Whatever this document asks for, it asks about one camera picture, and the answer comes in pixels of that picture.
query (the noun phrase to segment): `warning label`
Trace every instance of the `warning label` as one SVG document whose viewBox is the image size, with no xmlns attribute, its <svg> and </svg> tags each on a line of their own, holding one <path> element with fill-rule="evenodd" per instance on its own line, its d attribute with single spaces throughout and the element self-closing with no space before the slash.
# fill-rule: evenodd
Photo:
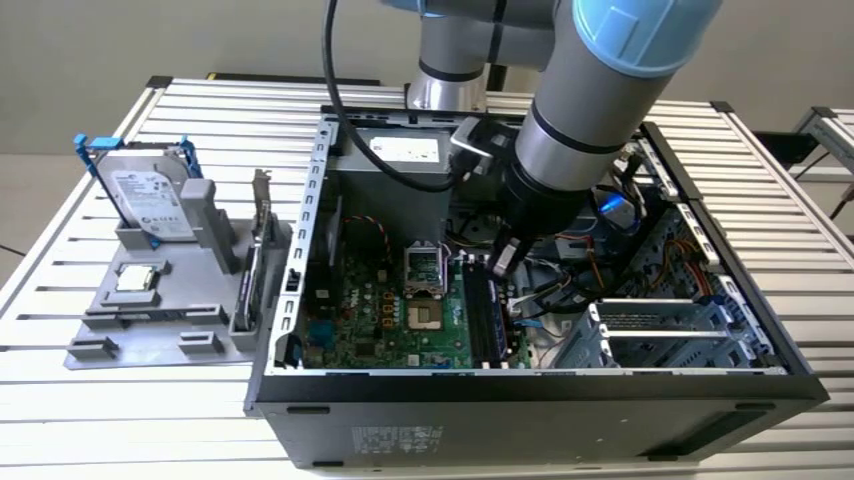
<svg viewBox="0 0 854 480">
<path fill-rule="evenodd" d="M 353 444 L 359 454 L 435 453 L 445 427 L 354 427 Z"/>
<path fill-rule="evenodd" d="M 191 240 L 193 228 L 173 189 L 158 172 L 117 170 L 112 179 L 139 227 L 162 240 Z"/>
</svg>

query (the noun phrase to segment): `gray component holder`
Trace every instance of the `gray component holder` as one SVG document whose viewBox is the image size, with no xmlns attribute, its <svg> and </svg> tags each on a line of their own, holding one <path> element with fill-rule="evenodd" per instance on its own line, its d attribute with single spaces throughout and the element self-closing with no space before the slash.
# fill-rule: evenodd
<svg viewBox="0 0 854 480">
<path fill-rule="evenodd" d="M 253 220 L 227 222 L 225 212 L 214 208 L 213 187 L 210 180 L 193 179 L 182 192 L 199 243 L 163 243 L 153 249 L 141 229 L 117 229 L 122 245 L 78 336 L 67 347 L 70 355 L 64 365 L 68 369 L 254 359 L 259 329 L 270 323 L 275 312 L 291 226 L 274 216 L 274 224 L 279 226 L 274 235 L 278 242 L 266 250 L 262 314 L 251 331 L 238 331 L 231 318 L 254 244 Z M 151 290 L 115 291 L 126 265 L 157 268 Z"/>
</svg>

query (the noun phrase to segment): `white wall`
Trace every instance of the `white wall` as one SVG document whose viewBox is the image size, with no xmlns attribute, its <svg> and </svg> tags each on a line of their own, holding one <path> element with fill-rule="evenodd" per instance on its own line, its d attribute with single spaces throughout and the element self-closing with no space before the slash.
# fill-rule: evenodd
<svg viewBox="0 0 854 480">
<path fill-rule="evenodd" d="M 67 153 L 111 133 L 153 74 L 321 75 L 322 0 L 0 0 L 0 152 Z M 341 76 L 411 79 L 418 17 L 342 0 Z M 665 97 L 729 100 L 754 128 L 854 106 L 850 0 L 726 0 Z M 531 89 L 515 72 L 509 86 Z"/>
<path fill-rule="evenodd" d="M 0 0 L 0 152 L 68 153 L 111 134 L 151 75 L 319 76 L 321 0 Z M 342 77 L 409 81 L 418 15 L 342 0 Z"/>
</svg>

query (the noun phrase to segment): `floor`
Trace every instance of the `floor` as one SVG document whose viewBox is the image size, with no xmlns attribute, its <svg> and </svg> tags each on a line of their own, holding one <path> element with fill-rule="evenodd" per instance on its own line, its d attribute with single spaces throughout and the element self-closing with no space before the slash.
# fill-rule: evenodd
<svg viewBox="0 0 854 480">
<path fill-rule="evenodd" d="M 63 204 L 83 166 L 74 155 L 0 154 L 0 244 L 27 251 Z M 0 250 L 0 286 L 22 257 Z"/>
</svg>

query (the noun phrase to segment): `black cable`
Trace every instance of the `black cable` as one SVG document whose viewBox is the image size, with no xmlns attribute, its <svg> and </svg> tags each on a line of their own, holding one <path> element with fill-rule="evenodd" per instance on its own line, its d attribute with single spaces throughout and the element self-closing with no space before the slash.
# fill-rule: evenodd
<svg viewBox="0 0 854 480">
<path fill-rule="evenodd" d="M 828 157 L 828 155 L 830 155 L 830 152 L 825 152 L 825 154 L 824 154 L 824 155 L 821 155 L 816 160 L 813 160 L 813 163 L 810 163 L 810 164 L 805 167 L 805 169 L 804 169 L 804 170 L 801 170 L 801 172 L 798 173 L 798 175 L 796 175 L 796 176 L 794 176 L 794 179 L 796 179 L 796 180 L 798 180 L 798 179 L 804 176 L 804 174 L 805 174 L 806 172 L 809 172 L 809 171 L 810 171 L 810 168 L 813 168 L 813 167 L 818 164 L 818 162 L 821 162 L 821 161 L 825 159 L 825 157 Z"/>
<path fill-rule="evenodd" d="M 7 252 L 14 253 L 15 255 L 20 255 L 22 257 L 27 256 L 26 252 L 22 252 L 20 250 L 14 249 L 12 247 L 7 247 L 2 243 L 0 243 L 0 250 L 6 250 Z"/>
<path fill-rule="evenodd" d="M 837 208 L 833 209 L 833 212 L 830 213 L 830 219 L 836 220 L 837 217 L 840 216 L 840 214 L 842 213 L 842 209 L 845 208 L 845 206 L 849 204 L 849 202 L 846 202 L 845 200 L 842 200 L 838 204 L 837 204 Z"/>
<path fill-rule="evenodd" d="M 326 15 L 323 21 L 323 77 L 326 79 L 326 86 L 330 91 L 330 101 L 333 102 L 333 109 L 338 115 L 338 121 L 342 126 L 342 130 L 353 140 L 354 145 L 362 152 L 362 154 L 371 161 L 374 166 L 389 175 L 397 182 L 407 187 L 419 190 L 422 192 L 443 192 L 449 190 L 457 182 L 463 178 L 466 172 L 451 170 L 449 179 L 439 184 L 425 184 L 410 177 L 403 175 L 391 165 L 389 165 L 379 156 L 371 150 L 367 143 L 362 139 L 357 127 L 347 118 L 347 112 L 345 111 L 345 104 L 342 102 L 342 95 L 338 91 L 338 83 L 335 79 L 335 66 L 333 65 L 333 29 L 335 26 L 335 10 L 338 8 L 338 0 L 329 0 L 326 5 Z"/>
</svg>

